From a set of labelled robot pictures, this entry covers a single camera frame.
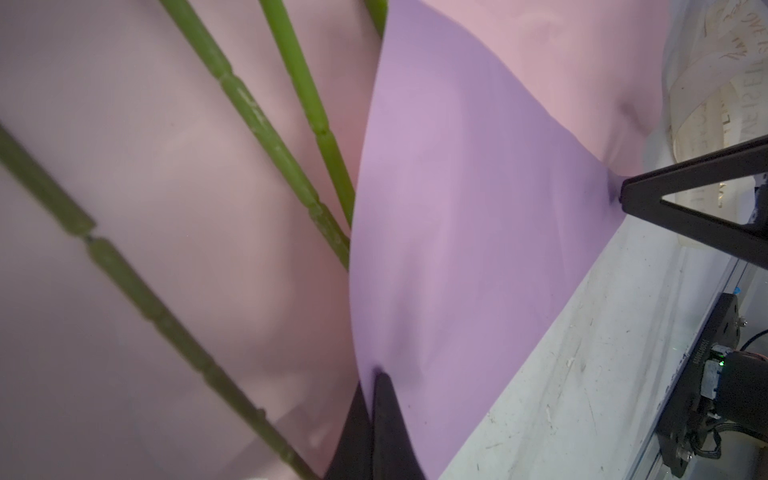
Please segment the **light pink fake rose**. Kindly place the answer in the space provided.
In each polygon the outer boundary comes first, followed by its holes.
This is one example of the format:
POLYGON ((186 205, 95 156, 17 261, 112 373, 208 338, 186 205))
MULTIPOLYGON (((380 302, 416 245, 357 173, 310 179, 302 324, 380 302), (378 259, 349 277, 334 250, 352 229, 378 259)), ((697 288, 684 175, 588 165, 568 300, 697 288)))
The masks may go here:
POLYGON ((68 235, 82 241, 90 260, 158 333, 195 370, 238 417, 301 479, 319 477, 285 437, 269 422, 236 382, 194 338, 154 293, 115 245, 94 233, 95 220, 6 130, 1 130, 1 164, 57 221, 68 235))

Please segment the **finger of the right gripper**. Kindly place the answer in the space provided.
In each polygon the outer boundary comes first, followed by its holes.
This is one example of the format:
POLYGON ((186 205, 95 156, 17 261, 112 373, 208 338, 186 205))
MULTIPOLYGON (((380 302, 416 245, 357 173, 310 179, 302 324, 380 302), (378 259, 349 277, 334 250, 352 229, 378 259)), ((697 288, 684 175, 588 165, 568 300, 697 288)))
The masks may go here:
POLYGON ((739 224, 664 199, 666 195, 767 172, 767 137, 667 166, 623 181, 623 211, 738 259, 767 267, 767 189, 754 222, 739 224))

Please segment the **white blue fake rose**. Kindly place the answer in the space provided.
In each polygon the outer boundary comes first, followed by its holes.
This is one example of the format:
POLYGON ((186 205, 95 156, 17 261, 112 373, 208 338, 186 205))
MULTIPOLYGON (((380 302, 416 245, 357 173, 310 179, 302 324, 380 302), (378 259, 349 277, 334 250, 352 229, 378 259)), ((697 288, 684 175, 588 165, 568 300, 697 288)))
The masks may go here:
POLYGON ((319 193, 306 176, 278 132, 263 112, 243 80, 234 73, 221 50, 191 3, 187 0, 162 0, 161 5, 183 34, 198 58, 219 84, 247 128, 279 170, 300 203, 306 208, 344 269, 349 268, 350 240, 319 193))

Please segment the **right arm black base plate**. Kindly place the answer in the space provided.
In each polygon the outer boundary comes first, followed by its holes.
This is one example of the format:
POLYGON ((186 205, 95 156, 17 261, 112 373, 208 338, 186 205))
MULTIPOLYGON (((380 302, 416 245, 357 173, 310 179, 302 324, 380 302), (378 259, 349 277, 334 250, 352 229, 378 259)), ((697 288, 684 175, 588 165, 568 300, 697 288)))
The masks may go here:
POLYGON ((738 296, 721 294, 662 409, 655 435, 676 478, 720 459, 724 432, 767 442, 767 357, 738 345, 741 326, 738 296))

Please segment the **pink purple wrapping paper sheet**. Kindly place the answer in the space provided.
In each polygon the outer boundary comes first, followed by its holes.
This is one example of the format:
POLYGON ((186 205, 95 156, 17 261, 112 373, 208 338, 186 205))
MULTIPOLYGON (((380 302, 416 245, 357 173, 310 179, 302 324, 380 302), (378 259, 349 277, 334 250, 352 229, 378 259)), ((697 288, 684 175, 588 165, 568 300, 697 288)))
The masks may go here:
MULTIPOLYGON (((162 1, 1 1, 1 125, 325 473, 357 369, 437 479, 623 220, 669 1, 285 1, 351 230, 260 1, 189 1, 342 233, 313 225, 162 1)), ((296 479, 1 166, 1 479, 296 479)))

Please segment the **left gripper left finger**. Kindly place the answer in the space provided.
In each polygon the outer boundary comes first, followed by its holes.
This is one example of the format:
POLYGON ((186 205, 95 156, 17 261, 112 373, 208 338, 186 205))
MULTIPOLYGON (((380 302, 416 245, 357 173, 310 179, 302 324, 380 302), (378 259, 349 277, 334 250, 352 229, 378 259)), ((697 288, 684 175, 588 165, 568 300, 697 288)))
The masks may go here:
POLYGON ((363 391, 357 386, 325 480, 372 478, 373 426, 363 391))

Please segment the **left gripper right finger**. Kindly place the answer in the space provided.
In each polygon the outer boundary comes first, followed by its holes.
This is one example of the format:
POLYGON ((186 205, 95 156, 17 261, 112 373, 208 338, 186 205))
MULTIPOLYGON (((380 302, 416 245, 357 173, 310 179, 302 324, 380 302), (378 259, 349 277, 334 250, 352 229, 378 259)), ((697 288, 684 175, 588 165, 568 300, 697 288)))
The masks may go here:
POLYGON ((372 478, 424 480, 413 451, 392 380, 377 372, 373 397, 372 478))

